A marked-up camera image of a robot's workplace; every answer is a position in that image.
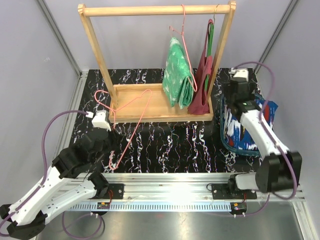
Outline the blue patterned trousers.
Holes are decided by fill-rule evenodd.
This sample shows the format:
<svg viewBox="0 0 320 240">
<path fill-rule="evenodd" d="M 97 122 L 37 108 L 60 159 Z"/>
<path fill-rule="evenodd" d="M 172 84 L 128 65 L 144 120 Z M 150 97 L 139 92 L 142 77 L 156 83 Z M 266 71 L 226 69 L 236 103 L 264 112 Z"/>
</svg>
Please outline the blue patterned trousers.
<svg viewBox="0 0 320 240">
<path fill-rule="evenodd" d="M 258 104 L 259 107 L 262 107 L 265 100 L 263 99 L 263 97 L 261 97 L 260 95 L 256 95 L 255 96 L 255 102 Z M 274 120 L 275 120 L 275 115 L 276 115 L 276 111 L 278 109 L 278 105 L 273 102 L 273 101 L 269 101 L 267 103 L 267 107 L 264 109 L 263 111 L 263 115 L 264 118 L 266 120 L 266 122 L 268 123 L 268 125 L 270 126 L 270 128 L 273 128 L 273 124 L 274 124 Z"/>
</svg>

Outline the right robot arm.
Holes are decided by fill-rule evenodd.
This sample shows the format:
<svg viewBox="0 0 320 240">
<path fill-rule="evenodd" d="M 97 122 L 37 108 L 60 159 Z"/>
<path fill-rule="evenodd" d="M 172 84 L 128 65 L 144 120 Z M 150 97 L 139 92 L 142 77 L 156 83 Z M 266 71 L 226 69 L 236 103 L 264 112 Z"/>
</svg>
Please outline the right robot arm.
<svg viewBox="0 0 320 240">
<path fill-rule="evenodd" d="M 273 132 L 246 78 L 233 77 L 224 88 L 224 96 L 231 113 L 248 131 L 262 158 L 256 172 L 230 177 L 226 189 L 228 195 L 239 198 L 245 190 L 277 195 L 279 191 L 291 190 L 289 198 L 292 199 L 299 184 L 301 154 L 290 151 Z"/>
</svg>

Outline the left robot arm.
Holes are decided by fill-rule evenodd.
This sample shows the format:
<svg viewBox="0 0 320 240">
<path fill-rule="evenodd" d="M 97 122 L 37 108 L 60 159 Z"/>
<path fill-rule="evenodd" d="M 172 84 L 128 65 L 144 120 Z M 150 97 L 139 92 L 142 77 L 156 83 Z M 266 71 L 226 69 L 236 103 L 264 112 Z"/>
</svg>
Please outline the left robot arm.
<svg viewBox="0 0 320 240">
<path fill-rule="evenodd" d="M 96 157 L 104 157 L 119 148 L 120 135 L 115 130 L 93 128 L 52 161 L 47 172 L 20 200 L 0 207 L 3 222 L 9 222 L 5 237 L 30 240 L 44 230 L 55 217 L 78 202 L 102 199 L 109 193 L 109 183 L 99 171 L 68 192 L 56 193 L 81 173 L 90 169 Z"/>
</svg>

